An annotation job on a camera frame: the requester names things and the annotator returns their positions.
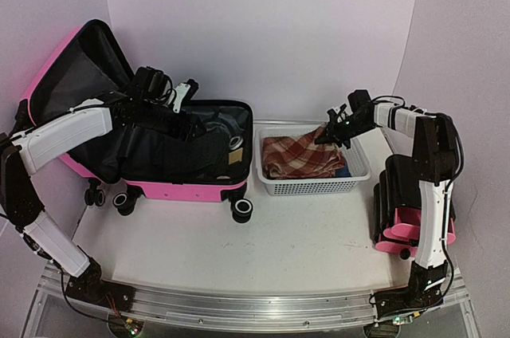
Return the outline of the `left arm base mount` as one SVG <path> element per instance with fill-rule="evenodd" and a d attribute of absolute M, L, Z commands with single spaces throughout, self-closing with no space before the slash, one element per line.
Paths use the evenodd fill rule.
<path fill-rule="evenodd" d="M 73 300 L 110 308 L 117 312 L 131 310 L 135 288 L 119 282 L 103 280 L 100 275 L 70 277 L 65 295 Z"/>

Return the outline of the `blue cloth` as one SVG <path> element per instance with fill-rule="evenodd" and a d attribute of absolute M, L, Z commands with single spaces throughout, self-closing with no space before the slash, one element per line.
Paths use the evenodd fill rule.
<path fill-rule="evenodd" d="M 349 178 L 349 177 L 351 177 L 351 172 L 349 171 L 348 165 L 345 165 L 335 170 L 335 178 Z"/>

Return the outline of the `tan square box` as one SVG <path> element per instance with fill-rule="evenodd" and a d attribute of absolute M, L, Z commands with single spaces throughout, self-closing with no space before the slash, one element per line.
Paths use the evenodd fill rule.
<path fill-rule="evenodd" d="M 228 154 L 228 164 L 233 165 L 243 160 L 243 147 L 240 147 L 234 151 L 230 151 Z"/>

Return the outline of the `round white black tape roll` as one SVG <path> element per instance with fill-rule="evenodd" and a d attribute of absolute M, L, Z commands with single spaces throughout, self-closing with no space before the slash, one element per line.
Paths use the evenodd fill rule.
<path fill-rule="evenodd" d="M 240 148 L 244 143 L 244 138 L 242 136 L 234 136 L 229 141 L 229 150 L 235 151 Z"/>

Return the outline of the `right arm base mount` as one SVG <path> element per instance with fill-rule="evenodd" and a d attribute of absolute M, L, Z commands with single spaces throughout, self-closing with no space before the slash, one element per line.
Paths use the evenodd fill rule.
<path fill-rule="evenodd" d="M 389 320 L 407 316 L 414 312 L 425 312 L 443 302 L 440 289 L 427 290 L 424 293 L 412 293 L 408 288 L 388 289 L 373 295 L 377 320 Z"/>

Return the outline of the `red plaid cloth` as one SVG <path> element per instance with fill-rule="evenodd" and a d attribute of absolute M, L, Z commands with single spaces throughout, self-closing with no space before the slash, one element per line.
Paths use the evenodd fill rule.
<path fill-rule="evenodd" d="M 262 170 L 268 179 L 328 179 L 347 165 L 337 145 L 315 145 L 321 124 L 302 136 L 267 137 L 262 146 Z"/>

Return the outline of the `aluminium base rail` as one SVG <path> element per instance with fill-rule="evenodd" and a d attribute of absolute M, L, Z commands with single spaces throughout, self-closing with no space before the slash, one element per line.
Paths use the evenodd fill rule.
<path fill-rule="evenodd" d="M 135 287 L 119 296 L 108 291 L 106 298 L 95 304 L 71 295 L 66 298 L 79 309 L 94 309 L 139 322 L 223 332 L 328 331 L 369 324 L 399 326 L 422 322 L 458 305 L 459 326 L 469 334 L 477 333 L 469 295 L 460 278 L 454 281 L 442 305 L 397 314 L 379 310 L 380 304 L 367 292 L 270 297 Z"/>

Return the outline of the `pink hard-shell suitcase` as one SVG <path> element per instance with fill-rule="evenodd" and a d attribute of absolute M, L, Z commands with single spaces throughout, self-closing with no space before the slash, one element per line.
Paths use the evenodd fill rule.
<path fill-rule="evenodd" d="M 132 85 L 140 86 L 149 81 L 140 76 L 143 69 L 154 68 L 132 69 L 108 25 L 91 20 L 74 30 L 57 47 L 33 79 L 19 102 L 13 130 L 20 132 L 43 124 L 102 92 L 122 92 Z M 161 92 L 177 86 L 165 76 Z M 172 137 L 135 125 L 124 126 L 62 156 L 69 167 L 88 180 L 84 194 L 86 204 L 104 205 L 103 185 L 124 182 L 124 191 L 112 200 L 122 215 L 131 214 L 141 197 L 228 201 L 233 219 L 239 223 L 248 222 L 253 213 L 253 204 L 245 197 L 253 154 L 251 107 L 236 100 L 198 100 L 193 96 L 181 109 L 198 116 L 206 133 L 223 132 L 229 140 L 242 136 L 243 160 L 228 164 L 228 144 L 225 157 L 212 171 L 196 178 L 164 179 L 153 168 L 152 156 L 158 151 L 161 139 Z"/>

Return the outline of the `black and pink drawer organizer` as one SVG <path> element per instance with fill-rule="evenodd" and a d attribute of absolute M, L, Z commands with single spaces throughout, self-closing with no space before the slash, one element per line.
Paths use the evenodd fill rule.
<path fill-rule="evenodd" d="M 375 248 L 403 260 L 417 257 L 421 230 L 422 200 L 413 163 L 409 156 L 390 156 L 374 186 Z"/>

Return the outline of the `white perforated plastic basket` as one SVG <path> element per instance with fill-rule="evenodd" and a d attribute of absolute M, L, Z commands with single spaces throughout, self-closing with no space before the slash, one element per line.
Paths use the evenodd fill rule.
<path fill-rule="evenodd" d="M 313 131 L 319 125 L 310 124 L 277 124 L 269 123 L 257 126 L 254 133 L 254 159 L 258 179 L 264 184 L 270 195 L 325 195 L 349 193 L 359 183 L 371 177 L 371 168 L 359 138 L 351 140 L 351 147 L 341 147 L 343 157 L 347 161 L 348 177 L 328 179 L 268 179 L 262 170 L 262 146 L 267 137 L 302 136 Z"/>

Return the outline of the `black dotted cloth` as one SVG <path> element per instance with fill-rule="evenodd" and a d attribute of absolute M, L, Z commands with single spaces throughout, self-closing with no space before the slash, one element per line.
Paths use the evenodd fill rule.
<path fill-rule="evenodd" d="M 151 164 L 164 179 L 196 178 L 222 162 L 229 141 L 223 132 L 208 132 L 191 141 L 165 137 L 160 140 Z"/>

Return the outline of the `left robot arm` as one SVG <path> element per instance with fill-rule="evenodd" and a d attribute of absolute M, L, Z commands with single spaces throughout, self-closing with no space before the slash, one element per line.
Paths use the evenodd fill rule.
<path fill-rule="evenodd" d="M 198 117 L 181 109 L 198 91 L 198 82 L 189 79 L 161 92 L 164 73 L 143 69 L 140 76 L 149 81 L 122 92 L 102 92 L 43 124 L 1 136 L 1 207 L 5 217 L 63 270 L 78 277 L 75 288 L 91 304 L 98 304 L 107 296 L 107 286 L 87 273 L 95 263 L 45 211 L 31 177 L 75 147 L 128 125 L 181 141 L 205 134 Z"/>

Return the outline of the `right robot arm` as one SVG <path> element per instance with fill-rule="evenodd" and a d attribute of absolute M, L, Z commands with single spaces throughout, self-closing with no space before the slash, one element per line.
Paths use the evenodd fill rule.
<path fill-rule="evenodd" d="M 407 106 L 400 96 L 372 98 L 365 89 L 355 90 L 347 104 L 351 114 L 344 107 L 328 110 L 329 121 L 316 138 L 317 144 L 350 147 L 351 139 L 382 127 L 413 140 L 410 170 L 418 180 L 420 235 L 401 301 L 417 309 L 441 288 L 446 271 L 453 267 L 446 246 L 451 192 L 464 166 L 460 136 L 449 116 Z"/>

